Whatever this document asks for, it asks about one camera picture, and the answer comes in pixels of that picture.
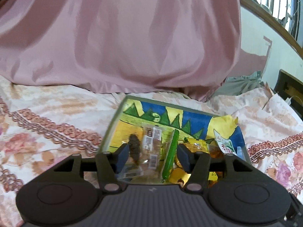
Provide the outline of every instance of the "label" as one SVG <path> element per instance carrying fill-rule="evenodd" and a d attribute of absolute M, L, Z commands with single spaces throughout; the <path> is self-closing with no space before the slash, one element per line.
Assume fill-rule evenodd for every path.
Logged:
<path fill-rule="evenodd" d="M 152 140 L 153 140 L 152 137 L 148 135 L 144 135 L 142 139 L 142 147 L 147 150 L 152 150 Z"/>
<path fill-rule="evenodd" d="M 219 134 L 219 132 L 217 132 L 215 129 L 214 129 L 214 134 L 215 134 L 215 140 L 216 140 L 219 148 L 221 149 L 221 151 L 224 154 L 234 154 L 234 155 L 237 155 L 236 151 L 234 150 L 234 147 L 232 145 L 231 140 L 223 138 Z"/>
<path fill-rule="evenodd" d="M 162 130 L 154 127 L 153 129 L 148 129 L 146 133 L 147 135 L 144 135 L 142 139 L 142 147 L 152 151 L 153 139 L 161 141 Z"/>
<path fill-rule="evenodd" d="M 157 169 L 157 163 L 158 163 L 158 155 L 157 154 L 150 154 L 149 155 L 148 168 L 149 169 Z"/>
<path fill-rule="evenodd" d="M 161 135 L 162 135 L 162 130 L 161 129 L 157 129 L 157 128 L 153 128 L 153 137 L 154 139 L 160 140 L 161 141 Z"/>
<path fill-rule="evenodd" d="M 141 172 L 125 173 L 124 178 L 137 177 L 140 175 L 141 175 Z"/>

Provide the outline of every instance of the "green mountain drawing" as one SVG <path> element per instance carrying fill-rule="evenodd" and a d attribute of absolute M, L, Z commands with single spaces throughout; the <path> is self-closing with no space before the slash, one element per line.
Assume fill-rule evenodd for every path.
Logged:
<path fill-rule="evenodd" d="M 127 110 L 125 110 L 124 113 L 135 116 L 135 117 L 139 117 L 137 108 L 134 103 Z"/>
<path fill-rule="evenodd" d="M 140 116 L 140 118 L 144 119 L 144 120 L 153 121 L 154 120 L 154 116 L 152 114 L 153 114 L 153 111 L 150 108 L 150 109 L 148 109 L 148 111 L 146 113 L 142 114 L 142 116 Z"/>
<path fill-rule="evenodd" d="M 156 122 L 156 123 L 158 122 L 161 125 L 170 126 L 170 127 L 182 130 L 186 134 L 189 134 L 189 135 L 193 136 L 196 139 L 200 139 L 200 136 L 203 133 L 203 129 L 204 129 L 204 128 L 202 128 L 198 132 L 196 132 L 195 134 L 192 134 L 191 133 L 191 121 L 190 121 L 190 119 L 187 120 L 185 125 L 181 128 L 180 127 L 180 114 L 178 114 L 175 117 L 175 119 L 173 120 L 173 122 L 171 123 L 170 120 L 169 120 L 169 115 L 168 115 L 167 109 L 165 109 L 165 112 L 161 116 L 157 113 L 154 113 L 152 108 L 149 108 L 147 112 L 142 114 L 142 116 L 139 116 L 136 105 L 133 103 L 126 111 L 124 111 L 124 113 L 128 114 L 128 115 L 131 115 L 131 116 L 134 116 L 134 117 L 137 117 L 137 118 L 141 118 L 143 120 L 153 121 L 153 122 Z"/>
<path fill-rule="evenodd" d="M 160 117 L 159 124 L 170 126 L 169 114 L 167 113 L 166 109 L 165 112 Z"/>
<path fill-rule="evenodd" d="M 193 137 L 196 138 L 196 139 L 199 139 L 202 132 L 203 132 L 204 128 L 202 128 L 201 130 L 199 130 L 197 133 L 193 134 Z"/>
<path fill-rule="evenodd" d="M 177 129 L 181 129 L 180 128 L 180 114 L 178 114 L 176 117 L 175 117 L 175 119 L 174 119 L 174 121 L 171 123 L 171 127 L 174 127 L 174 128 L 177 128 Z"/>
<path fill-rule="evenodd" d="M 187 134 L 190 134 L 190 121 L 188 120 L 186 124 L 182 127 L 182 130 Z"/>

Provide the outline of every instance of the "green cucumber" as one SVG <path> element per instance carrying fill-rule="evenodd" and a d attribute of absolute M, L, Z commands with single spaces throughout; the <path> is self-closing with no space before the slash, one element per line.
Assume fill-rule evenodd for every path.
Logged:
<path fill-rule="evenodd" d="M 179 139 L 179 130 L 175 129 L 172 133 L 169 149 L 167 151 L 164 160 L 164 167 L 161 172 L 163 180 L 167 180 L 170 176 L 172 166 L 175 160 L 176 151 L 177 151 L 178 139 Z"/>

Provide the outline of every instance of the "floral bedsheet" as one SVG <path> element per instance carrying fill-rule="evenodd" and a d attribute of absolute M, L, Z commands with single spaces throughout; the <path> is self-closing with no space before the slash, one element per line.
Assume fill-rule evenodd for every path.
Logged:
<path fill-rule="evenodd" d="M 268 88 L 206 103 L 179 93 L 138 96 L 217 115 L 238 117 L 253 165 L 303 201 L 303 124 Z M 15 85 L 0 77 L 0 226 L 22 219 L 18 190 L 73 153 L 94 156 L 125 94 L 95 94 L 74 86 Z M 96 175 L 84 178 L 97 185 Z"/>

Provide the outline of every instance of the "yellow package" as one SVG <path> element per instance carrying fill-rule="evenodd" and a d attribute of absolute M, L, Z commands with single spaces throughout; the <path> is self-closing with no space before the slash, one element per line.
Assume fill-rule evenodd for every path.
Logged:
<path fill-rule="evenodd" d="M 207 144 L 204 140 L 202 139 L 195 139 L 195 138 L 185 138 L 183 144 L 193 153 L 197 152 L 197 151 L 202 151 L 205 153 L 209 153 L 208 148 L 207 148 Z M 181 163 L 179 162 L 178 158 L 175 157 L 175 164 L 179 167 L 182 168 Z M 185 177 L 184 183 L 187 182 L 186 178 L 189 176 L 190 174 L 187 174 Z M 210 172 L 209 173 L 209 180 L 210 181 L 217 181 L 218 180 L 218 176 L 215 172 Z"/>
<path fill-rule="evenodd" d="M 183 187 L 187 181 L 189 180 L 191 174 L 187 174 L 183 169 L 181 168 L 176 168 L 173 169 L 170 176 L 169 176 L 169 182 L 170 183 L 175 183 L 175 184 L 180 184 L 181 187 Z M 215 172 L 210 172 L 209 173 L 209 181 L 217 181 L 218 176 Z"/>

